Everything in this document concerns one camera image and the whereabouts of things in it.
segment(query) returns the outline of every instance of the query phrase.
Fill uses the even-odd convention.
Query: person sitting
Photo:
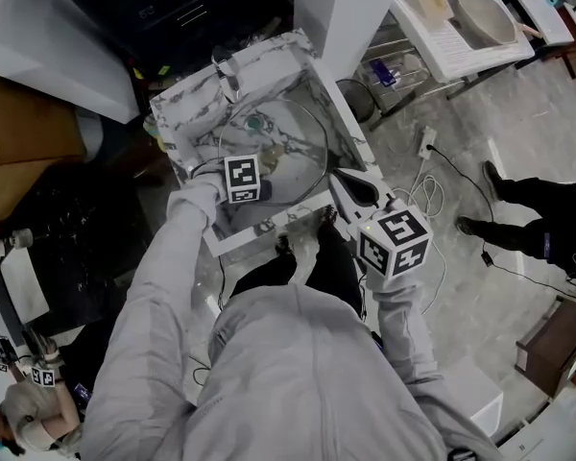
[[[504,250],[544,259],[576,279],[576,183],[504,180],[489,160],[484,163],[484,174],[494,198],[527,206],[540,219],[519,227],[460,216],[455,222],[457,230]]]
[[[60,363],[55,343],[48,349],[48,364]],[[16,381],[0,404],[0,449],[20,456],[26,449],[57,450],[71,457],[79,450],[79,412],[56,368],[55,388],[44,388],[25,377],[13,363],[9,369]]]

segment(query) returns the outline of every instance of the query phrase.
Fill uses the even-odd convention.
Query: white basin
[[[323,123],[329,144],[328,169],[352,167],[381,177],[346,101],[302,31],[257,43],[236,53],[231,64],[238,68],[242,90],[236,105],[224,97],[211,65],[152,101],[180,182],[187,180],[189,168],[218,156],[218,139],[224,129],[221,157],[261,151],[275,154],[268,164],[271,173],[263,177],[273,186],[270,201],[297,199],[323,172],[324,135],[305,111],[281,98],[304,106]],[[260,128],[245,127],[252,116],[260,120]],[[223,204],[204,239],[214,256],[222,255],[332,203],[324,179],[295,206]]]
[[[516,41],[515,22],[495,0],[457,0],[471,29],[496,44]]]

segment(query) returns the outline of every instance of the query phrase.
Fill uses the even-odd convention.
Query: wire
[[[224,310],[223,296],[224,296],[224,289],[227,284],[227,274],[224,271],[224,263],[222,262],[221,256],[218,256],[218,261],[220,262],[220,270],[222,271],[222,288],[220,289],[220,294],[218,294],[218,307],[220,307],[220,310]]]
[[[196,379],[196,373],[198,371],[207,371],[209,372],[210,369],[206,369],[205,367],[199,367],[198,369],[195,369],[194,371],[192,371],[192,378],[194,379],[194,382],[196,382],[199,386],[204,387],[204,382],[200,382],[198,379]]]
[[[442,187],[442,185],[430,174],[427,174],[422,179],[422,181],[419,182],[419,178],[422,175],[422,170],[424,169],[425,163],[426,163],[426,159],[423,158],[422,162],[420,163],[419,172],[416,175],[416,177],[414,178],[414,183],[412,184],[410,191],[407,191],[406,189],[403,189],[403,188],[396,188],[396,189],[394,189],[394,192],[405,193],[407,195],[406,205],[408,205],[408,206],[411,204],[416,205],[416,207],[420,210],[420,213],[422,213],[422,215],[426,219],[427,224],[430,225],[431,220],[434,219],[435,217],[437,217],[438,215],[440,215],[442,213],[442,210],[444,209],[445,193],[444,193],[444,188]],[[427,183],[432,183],[433,188],[431,191],[427,190]],[[422,208],[415,198],[416,193],[420,189],[422,189],[422,193],[424,194],[424,198],[426,199],[425,208]],[[433,198],[435,197],[435,194],[438,192],[438,189],[440,191],[440,207],[437,209],[437,211],[435,211],[434,213],[431,213],[432,201],[433,201]],[[438,248],[438,245],[435,243],[435,240],[431,239],[431,243],[433,244],[435,251],[438,252],[438,255],[440,255],[440,258],[442,259],[442,263],[444,264],[444,271],[442,272],[442,278],[440,279],[440,283],[438,283],[438,286],[437,286],[437,289],[435,290],[435,295],[433,296],[433,299],[426,306],[426,308],[423,310],[422,314],[424,314],[426,311],[428,311],[429,308],[438,299],[438,297],[440,295],[440,290],[442,289],[442,286],[444,285],[445,276],[446,276],[447,269],[448,269],[448,265],[447,265],[447,262],[445,260],[444,254],[442,253],[440,248]]]
[[[209,371],[211,370],[211,368],[210,368],[208,365],[206,365],[204,362],[202,362],[202,360],[196,358],[195,356],[190,355],[190,354],[188,354],[188,356],[189,356],[192,360],[194,360],[197,364],[199,364],[199,365],[202,366],[202,367],[198,367],[198,368],[196,368],[194,371],[192,371],[192,378],[194,379],[194,382],[196,382],[199,386],[203,387],[203,386],[204,386],[204,383],[203,383],[203,382],[199,382],[199,381],[196,379],[196,373],[197,373],[198,371],[207,371],[207,372],[209,372]]]
[[[567,278],[565,279],[565,281],[566,281],[567,283],[569,283],[570,285],[573,285],[574,287],[576,287],[576,283],[574,283],[572,280],[573,280],[573,279],[571,279],[570,277],[567,277]]]
[[[428,148],[429,150],[432,150],[433,152],[439,154],[440,156],[442,156],[442,157],[445,159],[445,161],[446,161],[448,164],[450,164],[450,167],[452,167],[452,168],[459,174],[459,176],[461,176],[462,178],[465,178],[466,180],[468,180],[469,182],[471,182],[471,184],[473,184],[473,185],[477,188],[477,190],[478,190],[478,191],[480,192],[480,194],[482,195],[482,198],[484,198],[485,202],[487,202],[487,206],[489,207],[489,212],[491,213],[491,222],[494,223],[495,218],[494,218],[494,215],[492,214],[492,205],[491,205],[491,202],[489,201],[489,198],[488,198],[487,195],[484,193],[484,191],[482,190],[482,188],[481,188],[480,186],[478,186],[478,184],[476,184],[476,183],[473,181],[472,178],[470,178],[469,176],[463,174],[463,173],[457,168],[457,166],[455,166],[455,165],[452,163],[452,161],[451,161],[446,155],[442,154],[442,153],[441,153],[438,149],[436,149],[433,145],[428,145],[427,148]],[[483,254],[488,254],[487,251],[486,251],[486,244],[487,244],[487,242],[483,239],[483,240],[482,240],[482,253],[483,253]],[[510,274],[513,274],[513,275],[517,275],[518,277],[523,277],[523,278],[525,278],[525,279],[528,279],[529,281],[532,281],[533,283],[536,283],[537,285],[541,285],[542,287],[551,288],[551,289],[553,289],[553,290],[555,290],[555,291],[557,291],[557,292],[565,295],[566,297],[569,297],[571,300],[576,300],[576,296],[571,295],[571,294],[568,294],[568,293],[564,292],[563,290],[561,290],[561,289],[559,289],[559,288],[557,288],[557,287],[555,287],[555,286],[553,286],[553,285],[549,285],[549,284],[547,284],[547,283],[542,283],[541,281],[537,281],[537,280],[531,279],[531,278],[529,278],[529,277],[527,277],[526,275],[523,275],[523,274],[521,274],[521,273],[513,272],[512,270],[508,270],[507,268],[504,268],[503,266],[496,265],[496,264],[492,261],[492,258],[491,258],[491,266],[493,266],[493,267],[495,267],[495,268],[498,268],[499,270],[503,270],[504,272],[507,272],[507,273],[510,273]]]
[[[210,368],[207,364],[205,364],[200,358],[196,358],[194,355],[190,355],[190,354],[188,354],[188,356],[189,356],[192,360],[194,360],[197,364],[203,366],[203,367],[204,367],[205,369],[207,369],[208,371],[211,370],[211,368]]]
[[[260,103],[259,105],[257,105],[258,107],[264,105],[264,104],[268,104],[268,103],[273,103],[273,102],[281,102],[281,103],[291,103],[291,104],[295,104],[297,105],[299,108],[301,108],[302,110],[304,110],[309,116],[311,116],[311,118],[314,119],[314,121],[316,121],[316,123],[318,123],[318,126],[320,126],[321,130],[323,131],[324,134],[324,168],[323,171],[321,173],[321,175],[311,184],[311,186],[309,186],[304,193],[302,193],[301,195],[299,195],[295,200],[292,200],[290,202],[250,202],[250,204],[256,204],[256,205],[261,205],[261,206],[292,206],[292,205],[296,205],[300,202],[302,202],[305,198],[307,198],[309,196],[309,194],[316,189],[316,187],[318,186],[318,184],[320,184],[320,182],[324,179],[324,177],[326,176],[326,169],[328,168],[328,132],[326,131],[326,128],[324,127],[324,125],[322,124],[322,122],[318,119],[318,117],[316,117],[316,115],[311,112],[308,108],[306,108],[304,105],[299,104],[297,101],[293,101],[292,99],[286,99],[286,98],[275,98],[275,99],[269,99],[268,101],[265,101],[263,103]],[[239,115],[241,114],[241,112],[247,107],[247,106],[251,106],[251,105],[245,105],[244,107],[242,107],[240,110],[238,110],[237,112],[235,112],[231,118],[228,120],[228,122],[224,125],[224,127],[222,127],[222,129],[220,130],[220,136],[218,137],[218,158],[220,157],[220,152],[221,152],[221,148],[222,148],[222,138],[224,137],[224,131],[226,130],[227,126]]]
[[[492,266],[494,266],[495,268],[498,268],[499,270],[503,270],[504,272],[508,272],[511,273],[513,275],[517,275],[519,277],[523,277],[525,279],[528,279],[529,281],[532,281],[533,283],[536,283],[537,285],[541,285],[542,287],[548,287],[548,288],[552,288],[553,290],[556,290],[557,292],[560,292],[562,294],[564,294],[566,297],[569,297],[572,300],[576,300],[576,296],[573,296],[571,294],[567,294],[565,293],[563,290],[558,289],[557,287],[553,286],[553,285],[548,285],[548,283],[542,283],[541,281],[537,281],[534,279],[530,279],[529,277],[527,277],[526,275],[522,275],[520,273],[517,272],[513,272],[512,270],[508,270],[507,268],[504,268],[503,266],[497,266],[496,264],[492,264]]]
[[[204,162],[201,162],[199,165],[194,166],[192,168],[192,170],[190,171],[190,179],[194,179],[194,173],[196,173],[201,167],[203,167],[204,165],[209,164],[212,160],[218,160],[220,158],[208,158],[207,160],[205,160]]]
[[[365,287],[361,285],[363,279],[367,278],[367,274],[364,273],[361,275],[361,278],[358,279],[358,287],[361,289],[361,320],[363,323],[367,319],[367,305],[365,304]]]

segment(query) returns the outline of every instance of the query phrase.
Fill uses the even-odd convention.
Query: black pants
[[[474,234],[505,250],[546,259],[576,278],[572,258],[576,254],[576,184],[530,178],[505,180],[496,188],[504,202],[527,206],[541,218],[525,227],[477,221],[473,225]]]
[[[320,250],[305,285],[338,297],[352,306],[360,316],[362,297],[354,261],[344,238],[333,228],[318,231]],[[263,285],[285,285],[297,270],[292,254],[279,255],[268,263],[251,270],[236,284],[232,296]]]
[[[118,313],[111,314],[101,321],[86,325],[73,343],[60,347],[65,364],[62,375],[71,393],[77,384],[81,384],[89,392],[93,391],[96,376],[105,361],[108,340],[117,315]]]

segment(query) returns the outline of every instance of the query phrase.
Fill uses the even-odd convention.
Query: white box
[[[232,156],[224,158],[228,202],[241,204],[260,198],[258,156]]]
[[[450,394],[489,437],[499,428],[503,391],[466,356],[442,371]]]
[[[359,257],[384,278],[421,266],[433,231],[416,206],[392,211],[358,226]]]

